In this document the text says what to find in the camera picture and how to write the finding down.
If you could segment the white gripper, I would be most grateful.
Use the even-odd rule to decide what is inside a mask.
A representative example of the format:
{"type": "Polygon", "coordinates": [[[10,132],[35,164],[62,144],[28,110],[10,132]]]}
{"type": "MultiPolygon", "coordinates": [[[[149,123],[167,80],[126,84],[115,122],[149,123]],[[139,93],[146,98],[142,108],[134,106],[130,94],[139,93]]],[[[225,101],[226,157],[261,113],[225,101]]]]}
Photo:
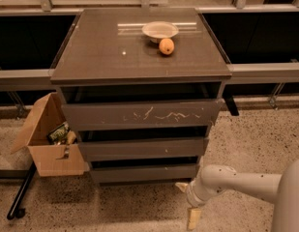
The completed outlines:
{"type": "Polygon", "coordinates": [[[187,229],[192,231],[196,228],[200,217],[201,207],[209,200],[209,194],[200,179],[194,179],[189,184],[177,182],[175,184],[181,191],[186,191],[187,201],[193,206],[188,209],[187,229]]]}

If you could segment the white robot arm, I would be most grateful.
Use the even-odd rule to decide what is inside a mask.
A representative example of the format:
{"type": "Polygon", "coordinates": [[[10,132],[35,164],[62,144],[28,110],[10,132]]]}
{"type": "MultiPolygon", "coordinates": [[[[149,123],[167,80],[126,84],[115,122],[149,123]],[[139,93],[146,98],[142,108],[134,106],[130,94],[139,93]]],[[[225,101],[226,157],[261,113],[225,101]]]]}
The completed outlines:
{"type": "Polygon", "coordinates": [[[224,191],[233,189],[272,203],[271,232],[299,232],[299,159],[282,174],[240,173],[227,165],[207,165],[189,183],[176,183],[191,205],[187,230],[196,228],[200,207],[224,191]]]}

